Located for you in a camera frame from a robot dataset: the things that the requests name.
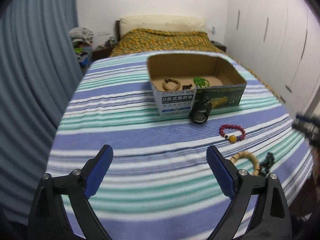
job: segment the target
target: nightstand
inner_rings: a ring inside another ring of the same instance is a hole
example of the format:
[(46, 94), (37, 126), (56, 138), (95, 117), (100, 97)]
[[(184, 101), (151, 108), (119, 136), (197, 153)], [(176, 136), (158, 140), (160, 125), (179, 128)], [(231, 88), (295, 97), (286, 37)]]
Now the nightstand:
[(109, 57), (113, 48), (117, 45), (116, 44), (113, 44), (111, 45), (110, 47), (108, 48), (102, 48), (102, 49), (97, 49), (97, 50), (94, 50), (93, 53), (92, 53), (92, 62), (98, 60), (98, 59), (103, 59), (103, 58), (106, 58), (106, 57)]
[(221, 49), (223, 52), (226, 52), (227, 47), (217, 41), (211, 41), (211, 44), (216, 46), (218, 49)]

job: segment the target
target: wooden bead bracelet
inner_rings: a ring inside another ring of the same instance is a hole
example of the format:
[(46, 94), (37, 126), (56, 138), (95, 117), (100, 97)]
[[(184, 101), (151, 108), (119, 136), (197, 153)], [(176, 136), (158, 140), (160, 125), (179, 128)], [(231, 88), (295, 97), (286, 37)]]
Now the wooden bead bracelet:
[[(226, 134), (223, 132), (224, 129), (235, 129), (235, 130), (239, 130), (239, 131), (241, 131), (242, 135), (240, 135), (240, 136), (238, 136), (238, 137), (235, 136), (235, 135), (230, 135), (230, 136), (228, 137), (228, 135), (226, 135)], [(245, 137), (245, 131), (244, 131), (244, 129), (243, 129), (241, 126), (239, 126), (239, 125), (233, 125), (233, 124), (223, 124), (222, 126), (220, 126), (219, 134), (220, 134), (222, 137), (228, 139), (231, 143), (234, 143), (234, 142), (236, 142), (236, 141), (242, 141), (242, 140), (244, 139), (244, 137)]]
[(235, 164), (237, 160), (242, 159), (242, 158), (245, 158), (245, 159), (248, 159), (251, 161), (251, 163), (253, 164), (253, 168), (254, 168), (252, 175), (258, 176), (259, 172), (260, 172), (260, 165), (259, 165), (258, 159), (254, 156), (253, 153), (249, 153), (247, 151), (238, 152), (237, 154), (233, 155), (230, 160), (233, 164)]
[[(174, 89), (171, 89), (171, 88), (168, 88), (168, 87), (167, 87), (167, 84), (168, 84), (169, 82), (172, 82), (172, 83), (176, 83), (176, 84), (177, 84)], [(162, 87), (163, 87), (164, 91), (172, 91), (172, 92), (178, 91), (179, 88), (180, 88), (180, 86), (181, 86), (180, 82), (179, 82), (178, 80), (176, 80), (176, 79), (173, 79), (173, 78), (167, 78), (167, 79), (165, 79), (164, 82), (162, 83)]]

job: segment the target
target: white wardrobe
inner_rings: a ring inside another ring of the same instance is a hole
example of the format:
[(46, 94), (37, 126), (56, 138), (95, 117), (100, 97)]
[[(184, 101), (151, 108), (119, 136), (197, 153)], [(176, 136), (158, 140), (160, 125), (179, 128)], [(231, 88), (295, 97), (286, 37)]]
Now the white wardrobe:
[(320, 26), (304, 0), (228, 0), (225, 45), (292, 116), (308, 109), (320, 85)]

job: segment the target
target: yellow patterned blanket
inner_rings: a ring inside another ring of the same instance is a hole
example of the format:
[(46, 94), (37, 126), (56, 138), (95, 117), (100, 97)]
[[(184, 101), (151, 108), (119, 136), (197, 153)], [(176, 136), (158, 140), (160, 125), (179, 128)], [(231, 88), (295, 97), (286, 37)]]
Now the yellow patterned blanket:
[(134, 29), (122, 37), (110, 57), (153, 50), (222, 52), (211, 44), (205, 32), (165, 32)]

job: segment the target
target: cream headboard cushion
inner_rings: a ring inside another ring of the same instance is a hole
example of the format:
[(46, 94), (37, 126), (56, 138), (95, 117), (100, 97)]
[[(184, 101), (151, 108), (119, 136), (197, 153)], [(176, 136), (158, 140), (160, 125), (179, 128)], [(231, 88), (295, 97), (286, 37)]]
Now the cream headboard cushion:
[(120, 19), (121, 37), (128, 31), (137, 28), (171, 32), (206, 32), (204, 18), (171, 15), (141, 15), (129, 16)]

